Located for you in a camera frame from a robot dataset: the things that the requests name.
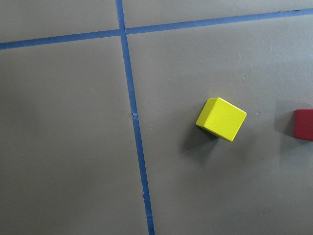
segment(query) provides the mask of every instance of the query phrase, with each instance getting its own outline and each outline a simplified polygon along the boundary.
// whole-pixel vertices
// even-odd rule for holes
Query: red cube
[[[293,136],[297,139],[313,141],[313,109],[295,111]]]

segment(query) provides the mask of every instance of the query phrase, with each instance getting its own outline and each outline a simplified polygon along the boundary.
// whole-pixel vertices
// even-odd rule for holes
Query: gray floor
[[[126,27],[312,8],[124,1]],[[128,35],[157,235],[312,235],[313,15]],[[118,29],[115,1],[0,2],[0,43]],[[0,234],[147,235],[121,38],[0,50]],[[195,126],[247,112],[234,142]]]

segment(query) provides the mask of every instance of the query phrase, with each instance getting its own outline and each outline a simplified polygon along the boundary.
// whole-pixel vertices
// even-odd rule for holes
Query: yellow cube's side face
[[[222,98],[208,99],[196,125],[227,141],[233,141],[246,112]]]

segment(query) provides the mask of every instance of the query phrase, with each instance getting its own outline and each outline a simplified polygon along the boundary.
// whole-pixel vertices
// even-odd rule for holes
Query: yellow cube
[[[196,125],[232,142],[246,118],[246,112],[222,98],[208,99]]]

